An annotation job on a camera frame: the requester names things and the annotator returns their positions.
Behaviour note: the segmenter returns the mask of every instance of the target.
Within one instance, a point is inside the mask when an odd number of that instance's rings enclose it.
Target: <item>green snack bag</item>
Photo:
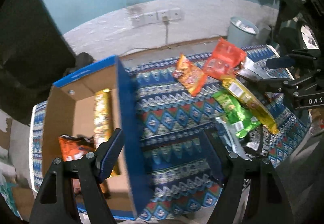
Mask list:
[[[252,112],[244,109],[239,101],[229,94],[227,90],[221,90],[213,94],[213,98],[221,105],[226,113],[228,122],[235,129],[235,135],[243,138],[248,132],[258,127],[261,123]]]

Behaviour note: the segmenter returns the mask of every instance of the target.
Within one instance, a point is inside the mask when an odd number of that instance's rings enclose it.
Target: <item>gold snack package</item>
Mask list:
[[[101,143],[108,141],[114,132],[114,124],[112,120],[112,98],[109,89],[96,93],[94,123],[94,146],[95,149],[97,149]],[[118,162],[115,164],[111,172],[111,177],[117,175],[120,175]]]
[[[233,78],[225,78],[222,83],[240,103],[244,104],[251,110],[253,115],[271,132],[277,134],[279,132],[277,124],[270,112],[263,104],[249,91],[241,82]]]

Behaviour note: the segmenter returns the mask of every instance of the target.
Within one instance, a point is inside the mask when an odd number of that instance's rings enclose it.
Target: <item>snack bag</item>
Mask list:
[[[222,80],[225,76],[235,77],[234,68],[246,57],[246,53],[221,38],[212,56],[206,61],[203,71],[206,75]]]
[[[180,55],[172,76],[178,79],[193,97],[200,92],[207,78],[207,75],[183,54]]]
[[[59,144],[63,161],[77,160],[82,158],[85,154],[95,151],[93,138],[75,138],[64,134],[59,137]],[[74,193],[76,195],[80,194],[80,181],[78,179],[73,179],[72,181]]]
[[[228,122],[234,128],[236,137],[245,137],[248,132],[261,124],[251,111],[244,109],[238,100],[226,90],[216,92],[213,98],[225,111]]]
[[[96,93],[94,116],[95,129],[93,138],[95,150],[97,150],[100,144],[108,141],[114,132],[111,90],[105,89]],[[111,177],[117,175],[120,175],[118,162],[114,165]]]
[[[267,157],[270,144],[270,133],[264,126],[259,126],[247,135],[248,141],[243,144],[246,153]]]
[[[229,77],[223,79],[222,85],[233,96],[235,96],[240,103],[244,104],[248,109],[250,109],[252,114],[264,126],[266,126],[271,133],[277,134],[279,132],[277,124],[269,111],[241,82],[239,82],[237,79]]]
[[[234,68],[241,63],[245,59],[246,55],[246,52],[231,44],[224,38],[220,38],[212,53],[213,58],[223,60],[228,63],[231,68]]]
[[[213,56],[207,59],[202,70],[206,75],[217,80],[222,80],[226,76],[235,77],[233,68],[228,63]]]
[[[243,159],[248,159],[242,145],[239,142],[239,139],[235,136],[231,125],[228,124],[222,117],[212,117],[211,121],[214,122],[217,131],[213,133],[214,138],[219,137],[229,153],[234,152]]]

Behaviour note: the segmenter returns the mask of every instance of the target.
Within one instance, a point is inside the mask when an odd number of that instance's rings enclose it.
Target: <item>screw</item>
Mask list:
[[[238,154],[231,152],[231,153],[229,153],[229,157],[236,159],[238,157]]]
[[[55,158],[54,159],[54,164],[58,165],[62,161],[61,158]]]
[[[268,158],[262,158],[262,162],[266,165],[268,165],[270,163],[269,159]]]
[[[94,156],[95,156],[95,154],[94,154],[93,152],[87,153],[87,154],[85,155],[85,157],[88,158],[88,159],[90,159],[90,158],[92,158],[92,157],[94,157]]]

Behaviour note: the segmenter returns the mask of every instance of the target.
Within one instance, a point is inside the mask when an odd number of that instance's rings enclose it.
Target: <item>yellow snack package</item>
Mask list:
[[[249,91],[241,82],[234,78],[225,78],[222,83],[240,103],[244,104],[251,110],[253,115],[271,132],[277,134],[279,132],[277,124],[270,112],[263,104]]]

